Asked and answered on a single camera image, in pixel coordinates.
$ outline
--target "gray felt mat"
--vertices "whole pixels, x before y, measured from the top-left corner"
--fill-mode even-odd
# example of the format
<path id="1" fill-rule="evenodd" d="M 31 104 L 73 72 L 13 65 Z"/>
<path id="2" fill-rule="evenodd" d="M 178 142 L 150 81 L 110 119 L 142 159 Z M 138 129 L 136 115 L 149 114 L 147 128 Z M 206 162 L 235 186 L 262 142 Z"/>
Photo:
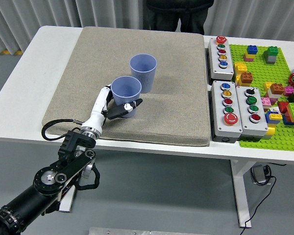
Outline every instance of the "gray felt mat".
<path id="1" fill-rule="evenodd" d="M 153 89 L 141 94 L 135 117 L 107 120 L 101 139 L 208 146 L 210 121 L 202 35 L 85 27 L 71 54 L 42 124 L 60 118 L 86 121 L 102 87 L 131 75 L 129 60 L 156 57 Z M 63 134 L 74 124 L 48 130 Z"/>

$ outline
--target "black cord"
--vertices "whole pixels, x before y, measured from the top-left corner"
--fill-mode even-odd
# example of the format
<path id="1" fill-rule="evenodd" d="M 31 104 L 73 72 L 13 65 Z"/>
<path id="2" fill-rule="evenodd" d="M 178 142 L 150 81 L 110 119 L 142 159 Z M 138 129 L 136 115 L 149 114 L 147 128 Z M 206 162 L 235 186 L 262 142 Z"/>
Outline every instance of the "black cord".
<path id="1" fill-rule="evenodd" d="M 61 135 L 61 136 L 59 136 L 59 137 L 53 138 L 53 139 L 52 139 L 52 138 L 48 138 L 48 137 L 46 136 L 46 130 L 47 130 L 49 127 L 52 127 L 53 125 L 58 124 L 58 123 L 61 123 L 61 122 L 74 122 L 74 123 L 79 124 L 79 125 L 82 124 L 81 121 L 78 121 L 78 120 L 75 120 L 75 119 L 56 119 L 56 120 L 49 121 L 49 122 L 47 122 L 47 123 L 43 126 L 43 128 L 41 129 L 41 135 L 43 136 L 43 138 L 44 138 L 45 140 L 47 140 L 47 141 L 56 141 L 56 140 L 59 140 L 59 139 L 65 137 L 65 136 L 67 135 L 67 133 L 65 133 L 65 134 L 63 134 L 63 135 Z M 76 130 L 76 129 L 80 130 L 78 127 L 75 127 L 75 128 L 72 129 L 72 131 L 74 131 L 74 130 Z"/>
<path id="2" fill-rule="evenodd" d="M 251 218 L 250 218 L 249 220 L 245 221 L 245 228 L 244 228 L 243 231 L 240 233 L 240 235 L 242 235 L 243 232 L 245 231 L 245 229 L 246 229 L 246 223 L 249 222 L 249 221 L 251 221 L 251 219 L 255 216 L 255 214 L 256 214 L 257 209 L 259 208 L 259 206 L 260 206 L 260 205 L 263 203 L 263 201 L 265 201 L 265 199 L 266 199 L 267 197 L 269 197 L 269 195 L 271 194 L 272 189 L 273 189 L 273 187 L 274 187 L 274 185 L 275 185 L 275 182 L 276 182 L 276 177 L 275 177 L 275 176 L 270 176 L 270 178 L 274 178 L 274 183 L 272 184 L 272 186 L 271 186 L 271 188 L 270 188 L 270 192 L 269 192 L 268 195 L 267 195 L 263 200 L 261 200 L 261 202 L 258 204 L 258 206 L 256 207 L 255 212 L 254 212 L 254 214 L 251 216 Z"/>
<path id="3" fill-rule="evenodd" d="M 96 188 L 98 188 L 99 183 L 100 183 L 100 173 L 97 170 L 95 164 L 92 167 L 92 171 L 95 173 L 95 182 L 94 182 L 94 184 L 92 184 L 92 185 L 83 185 L 83 186 L 79 185 L 79 181 L 80 181 L 80 179 L 82 177 L 82 173 L 80 172 L 79 173 L 79 176 L 78 176 L 78 180 L 74 183 L 74 186 L 75 186 L 75 188 L 77 190 L 81 191 L 81 190 L 89 190 L 89 189 L 96 189 Z"/>
<path id="4" fill-rule="evenodd" d="M 269 163 L 269 164 L 272 164 L 272 165 L 280 165 L 280 166 L 286 166 L 287 164 L 278 164 L 278 163 Z"/>

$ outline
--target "gray floor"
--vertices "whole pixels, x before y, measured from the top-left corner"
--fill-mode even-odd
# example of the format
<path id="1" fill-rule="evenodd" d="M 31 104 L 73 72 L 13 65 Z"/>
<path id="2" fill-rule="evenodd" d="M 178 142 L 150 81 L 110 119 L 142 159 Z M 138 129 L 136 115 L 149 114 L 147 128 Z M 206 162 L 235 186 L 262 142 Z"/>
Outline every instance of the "gray floor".
<path id="1" fill-rule="evenodd" d="M 0 56 L 0 86 L 16 64 Z M 57 159 L 58 146 L 0 141 L 0 207 Z M 96 190 L 78 192 L 71 213 L 37 218 L 23 234 L 88 234 L 90 227 L 207 235 L 240 234 L 228 160 L 97 151 Z M 277 183 L 246 235 L 294 235 L 294 165 L 272 165 Z M 245 174 L 253 211 L 270 187 Z"/>

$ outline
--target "blue plastic cup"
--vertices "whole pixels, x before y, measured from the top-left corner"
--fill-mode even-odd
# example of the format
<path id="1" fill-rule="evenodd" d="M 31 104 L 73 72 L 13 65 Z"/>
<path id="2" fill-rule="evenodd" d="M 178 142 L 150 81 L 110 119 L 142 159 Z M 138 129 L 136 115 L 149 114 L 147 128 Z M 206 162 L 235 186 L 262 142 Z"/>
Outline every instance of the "blue plastic cup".
<path id="1" fill-rule="evenodd" d="M 130 103 L 139 99 L 141 90 L 142 84 L 140 81 L 131 76 L 118 77 L 111 83 L 111 91 L 116 105 Z M 135 115 L 136 111 L 137 108 L 122 117 L 130 118 Z"/>
<path id="2" fill-rule="evenodd" d="M 156 58 L 149 54 L 138 54 L 130 59 L 129 65 L 132 76 L 137 78 L 142 84 L 141 93 L 150 92 L 156 74 Z"/>

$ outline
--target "green lego baseplate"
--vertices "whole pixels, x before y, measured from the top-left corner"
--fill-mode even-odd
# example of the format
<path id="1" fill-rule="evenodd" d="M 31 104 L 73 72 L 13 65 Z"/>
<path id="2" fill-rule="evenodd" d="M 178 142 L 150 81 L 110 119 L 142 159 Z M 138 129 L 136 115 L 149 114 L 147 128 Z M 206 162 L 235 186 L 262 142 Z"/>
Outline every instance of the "green lego baseplate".
<path id="1" fill-rule="evenodd" d="M 258 87 L 260 95 L 263 97 L 266 94 L 264 89 L 265 82 L 282 83 L 283 86 L 288 86 L 289 76 L 291 75 L 290 69 L 281 48 L 278 48 L 279 53 L 276 58 L 275 64 L 266 64 L 263 57 L 264 51 L 268 47 L 259 47 L 256 57 L 253 62 L 245 62 L 244 54 L 247 45 L 230 45 L 233 63 L 244 62 L 247 65 L 247 71 L 253 74 L 252 87 Z M 294 102 L 290 97 L 281 95 L 278 101 Z M 275 149 L 275 150 L 288 150 L 294 151 L 294 126 L 284 125 L 281 121 L 275 128 L 275 133 L 269 140 L 260 140 L 259 142 L 253 141 L 239 141 L 241 147 L 246 148 L 261 148 L 261 149 Z"/>

